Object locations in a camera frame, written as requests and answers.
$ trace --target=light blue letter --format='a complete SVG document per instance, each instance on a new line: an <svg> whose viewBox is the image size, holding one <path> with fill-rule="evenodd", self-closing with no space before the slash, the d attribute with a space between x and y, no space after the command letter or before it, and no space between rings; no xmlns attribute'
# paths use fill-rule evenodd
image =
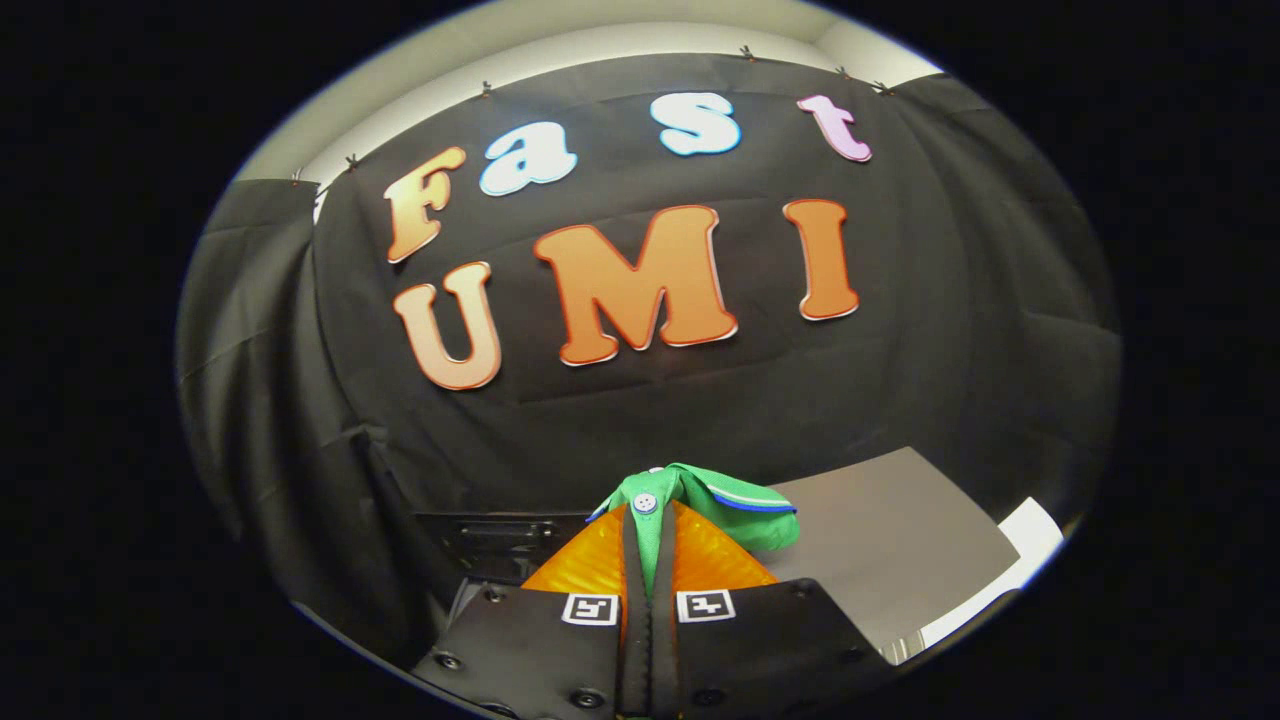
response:
<svg viewBox="0 0 1280 720"><path fill-rule="evenodd" d="M742 131L728 115L733 105L714 92L673 92L649 105L653 119L667 126L658 140L676 155L724 152L737 146Z"/></svg>
<svg viewBox="0 0 1280 720"><path fill-rule="evenodd" d="M484 156L493 163L480 174L480 190L495 197L531 182L556 182L577 165L577 155L564 147L564 128L559 123L518 127L493 141Z"/></svg>

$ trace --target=black fabric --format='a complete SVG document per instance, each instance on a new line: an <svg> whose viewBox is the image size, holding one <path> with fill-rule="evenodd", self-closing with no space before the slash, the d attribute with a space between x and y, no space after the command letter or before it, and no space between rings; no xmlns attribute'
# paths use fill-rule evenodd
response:
<svg viewBox="0 0 1280 720"><path fill-rule="evenodd" d="M667 151L648 106L680 90L728 99L741 143ZM812 94L854 114L869 163L826 143L795 105ZM488 143L535 120L564 126L577 167L483 193ZM388 264L385 188L451 145L468 160L433 215L439 237ZM781 210L803 197L847 209L854 315L812 323L796 310L804 258ZM590 223L634 263L653 214L684 204L719 214L714 255L737 334L563 365L554 274L532 243ZM1048 163L948 77L886 96L716 55L579 65L442 111L337 179L315 241L339 383L360 418L387 428L388 461L426 509L581 510L626 474L676 460L774 483L913 446L995 519L1034 495L1060 521L1078 510L1064 486L1098 469L1119 377L1096 245ZM488 386L453 392L422 375L390 304L479 260L493 270L503 365ZM442 291L435 311L445 347L465 357L457 302Z"/></svg>
<svg viewBox="0 0 1280 720"><path fill-rule="evenodd" d="M320 337L316 190L244 182L219 202L183 291L179 400L200 478L233 536L289 598L408 662L435 634L421 557L433 548L425 534L415 542L403 497L371 471L376 459L353 446L376 448L380 433L356 421Z"/></svg>
<svg viewBox="0 0 1280 720"><path fill-rule="evenodd" d="M648 106L673 91L728 99L740 145L667 151ZM814 94L852 113L870 161L826 143L795 105ZM486 146L536 120L564 126L577 167L484 195ZM468 159L433 215L440 236L388 264L385 188L452 145ZM390 140L333 183L312 228L316 190L228 190L184 290L178 383L201 477L237 536L291 597L380 655L433 633L430 541L404 523L413 512L586 512L622 477L671 461L771 484L911 446L993 519L1030 495L1066 524L1101 470L1120 338L1097 238L1052 167L947 76L888 96L731 56L590 63ZM850 316L797 313L804 256L782 206L808 197L849 213L861 297ZM623 343L611 361L563 365L554 274L534 241L590 223L634 263L653 214L687 204L719 214L714 258L737 334L692 347L655 337L644 352ZM479 260L493 270L503 365L453 392L422 375L392 299ZM435 316L466 356L449 293Z"/></svg>

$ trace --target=blue trim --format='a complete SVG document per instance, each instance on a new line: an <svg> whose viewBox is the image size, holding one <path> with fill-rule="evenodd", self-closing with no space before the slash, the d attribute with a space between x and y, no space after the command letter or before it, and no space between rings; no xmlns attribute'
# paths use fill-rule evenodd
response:
<svg viewBox="0 0 1280 720"><path fill-rule="evenodd" d="M746 505L746 503L742 503L742 502L733 502L732 500L723 498L723 497L716 495L714 492L712 493L712 497L714 497L717 501L719 501L721 505L728 505L730 507L737 507L739 510L750 510L753 512L795 512L796 511L796 509L792 507L792 506L790 506L790 505L786 505L786 506L778 505L778 506L762 507L759 505Z"/></svg>

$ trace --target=screw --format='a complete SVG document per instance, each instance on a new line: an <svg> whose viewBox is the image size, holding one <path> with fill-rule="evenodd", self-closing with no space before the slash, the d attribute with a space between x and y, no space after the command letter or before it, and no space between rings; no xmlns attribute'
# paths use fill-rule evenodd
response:
<svg viewBox="0 0 1280 720"><path fill-rule="evenodd" d="M452 656L452 655L447 653L447 652L442 652L442 653L436 655L435 656L435 661L439 662L440 667L444 667L445 670L461 670L462 669L462 661L458 660L457 657Z"/></svg>
<svg viewBox="0 0 1280 720"><path fill-rule="evenodd" d="M589 689L576 691L572 696L570 696L568 701L585 710L593 710L604 705L604 697L600 693Z"/></svg>
<svg viewBox="0 0 1280 720"><path fill-rule="evenodd" d="M694 693L694 705L710 707L713 705L719 705L722 702L724 702L724 693L714 688L707 688Z"/></svg>

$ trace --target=button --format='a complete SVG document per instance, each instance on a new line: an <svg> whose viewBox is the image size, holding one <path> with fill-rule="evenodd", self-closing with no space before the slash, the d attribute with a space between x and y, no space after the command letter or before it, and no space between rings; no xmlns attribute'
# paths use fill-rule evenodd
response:
<svg viewBox="0 0 1280 720"><path fill-rule="evenodd" d="M658 498L652 493L641 492L631 501L631 506L636 509L636 512L648 515L658 509Z"/></svg>

